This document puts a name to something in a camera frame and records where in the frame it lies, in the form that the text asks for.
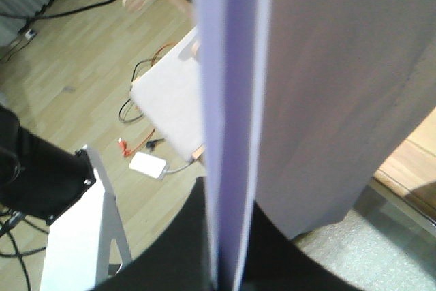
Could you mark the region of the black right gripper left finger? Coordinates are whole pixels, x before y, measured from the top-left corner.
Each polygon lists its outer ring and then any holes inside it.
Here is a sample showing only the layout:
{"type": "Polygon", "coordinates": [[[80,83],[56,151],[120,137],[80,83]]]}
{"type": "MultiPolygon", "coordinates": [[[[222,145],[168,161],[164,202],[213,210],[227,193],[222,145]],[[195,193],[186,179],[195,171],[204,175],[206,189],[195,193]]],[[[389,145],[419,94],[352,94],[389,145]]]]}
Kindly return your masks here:
{"type": "Polygon", "coordinates": [[[205,178],[161,235],[114,277],[94,290],[213,290],[209,276],[205,178]]]}

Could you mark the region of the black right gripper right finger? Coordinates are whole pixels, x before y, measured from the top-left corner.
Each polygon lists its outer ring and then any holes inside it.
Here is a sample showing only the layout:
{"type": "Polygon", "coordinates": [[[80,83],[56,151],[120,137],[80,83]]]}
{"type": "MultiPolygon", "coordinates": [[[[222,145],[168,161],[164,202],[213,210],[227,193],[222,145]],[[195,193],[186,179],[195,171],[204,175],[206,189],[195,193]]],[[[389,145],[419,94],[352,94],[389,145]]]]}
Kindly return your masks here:
{"type": "Polygon", "coordinates": [[[253,202],[240,248],[239,290],[359,290],[283,235],[253,202]]]}

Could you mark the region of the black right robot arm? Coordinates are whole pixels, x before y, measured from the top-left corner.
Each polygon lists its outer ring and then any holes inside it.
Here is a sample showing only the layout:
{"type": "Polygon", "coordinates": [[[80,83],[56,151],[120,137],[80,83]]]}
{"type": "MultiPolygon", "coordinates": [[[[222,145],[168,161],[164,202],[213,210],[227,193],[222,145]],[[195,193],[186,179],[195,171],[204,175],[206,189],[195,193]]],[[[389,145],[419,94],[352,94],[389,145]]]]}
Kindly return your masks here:
{"type": "Polygon", "coordinates": [[[68,153],[1,109],[7,233],[30,215],[50,226],[42,290],[351,290],[278,231],[238,170],[197,179],[158,239],[132,258],[98,153],[68,153]]]}

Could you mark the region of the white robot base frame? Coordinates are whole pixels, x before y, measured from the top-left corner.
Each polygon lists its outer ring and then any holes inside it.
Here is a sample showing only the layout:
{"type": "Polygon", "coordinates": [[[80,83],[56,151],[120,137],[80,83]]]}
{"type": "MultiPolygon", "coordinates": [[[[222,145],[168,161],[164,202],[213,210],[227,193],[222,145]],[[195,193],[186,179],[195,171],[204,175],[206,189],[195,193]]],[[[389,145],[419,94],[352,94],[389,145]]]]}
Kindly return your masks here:
{"type": "Polygon", "coordinates": [[[88,145],[82,150],[96,182],[50,226],[40,290],[92,290],[132,261],[102,159],[88,145]]]}

